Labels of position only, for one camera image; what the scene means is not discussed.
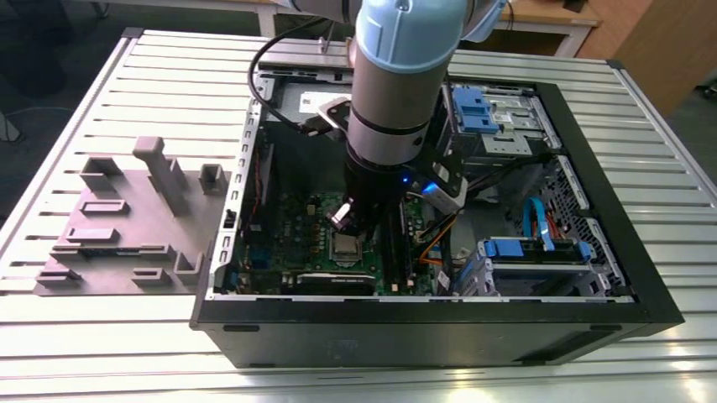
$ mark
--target blue led light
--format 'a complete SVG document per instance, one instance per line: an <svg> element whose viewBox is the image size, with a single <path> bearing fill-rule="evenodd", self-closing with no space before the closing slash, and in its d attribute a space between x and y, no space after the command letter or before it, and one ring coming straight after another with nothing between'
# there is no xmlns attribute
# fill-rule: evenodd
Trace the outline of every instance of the blue led light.
<svg viewBox="0 0 717 403"><path fill-rule="evenodd" d="M426 193L430 193L431 191L434 191L435 189L438 189L438 185L435 183L428 183L428 185L423 188L423 194Z"/></svg>

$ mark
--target open computer tower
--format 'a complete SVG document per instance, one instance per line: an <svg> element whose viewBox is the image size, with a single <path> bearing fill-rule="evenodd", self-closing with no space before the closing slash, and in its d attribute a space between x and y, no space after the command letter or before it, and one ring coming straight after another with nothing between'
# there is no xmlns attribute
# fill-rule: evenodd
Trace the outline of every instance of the open computer tower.
<svg viewBox="0 0 717 403"><path fill-rule="evenodd" d="M301 122L351 93L351 72L264 66L257 87ZM447 79L427 141L491 185L435 245L420 190L398 233L331 231L340 139L291 132L252 101L241 141L191 318L235 366L559 364L682 322L555 85Z"/></svg>

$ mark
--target motherboard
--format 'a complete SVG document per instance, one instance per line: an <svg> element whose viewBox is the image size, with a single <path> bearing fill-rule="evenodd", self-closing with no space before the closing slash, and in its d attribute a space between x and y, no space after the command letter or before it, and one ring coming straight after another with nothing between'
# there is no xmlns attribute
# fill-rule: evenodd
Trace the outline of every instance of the motherboard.
<svg viewBox="0 0 717 403"><path fill-rule="evenodd" d="M383 276L380 239L336 233L324 213L341 203L341 194L281 194L269 244L244 244L237 251L235 290L263 295L431 295L434 276L426 270L404 285L387 284ZM403 201L408 248L427 223L423 201Z"/></svg>

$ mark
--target aluminum work table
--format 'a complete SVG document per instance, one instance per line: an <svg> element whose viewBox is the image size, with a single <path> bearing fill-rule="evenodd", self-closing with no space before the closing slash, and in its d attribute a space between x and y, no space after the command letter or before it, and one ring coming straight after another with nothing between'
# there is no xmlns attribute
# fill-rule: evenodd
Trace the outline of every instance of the aluminum work table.
<svg viewBox="0 0 717 403"><path fill-rule="evenodd" d="M0 231L0 397L717 401L717 192L630 77L598 60L459 51L450 71L560 87L685 314L686 323L666 332L558 367L237 371L188 328L193 296L30 294L85 186L77 172L89 155L118 155L118 166L136 168L136 135L160 134L164 153L187 170L207 162L232 169L249 101L245 70L263 43L159 31L120 39ZM320 55L315 42L288 39L265 57L345 66L339 43Z"/></svg>

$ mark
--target orange wire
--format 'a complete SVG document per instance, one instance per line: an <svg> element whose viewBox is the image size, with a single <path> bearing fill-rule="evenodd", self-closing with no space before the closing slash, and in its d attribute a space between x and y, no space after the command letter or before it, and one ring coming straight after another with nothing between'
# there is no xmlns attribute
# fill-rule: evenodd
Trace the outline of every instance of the orange wire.
<svg viewBox="0 0 717 403"><path fill-rule="evenodd" d="M420 263L428 263L428 264L443 264L443 262L440 260L435 260L435 259L426 259L426 255L428 254L428 250L435 246L435 244L438 243L438 241L440 240L440 237L443 236L443 234L450 230L450 227L452 227L452 224L455 224L455 220L456 218L454 218L448 225L446 226L444 229L442 229L442 231L438 233L438 236L435 237L434 239L434 242L430 243L428 247L426 248L426 250L423 250L423 253L420 254L420 257L418 259L418 261Z"/></svg>

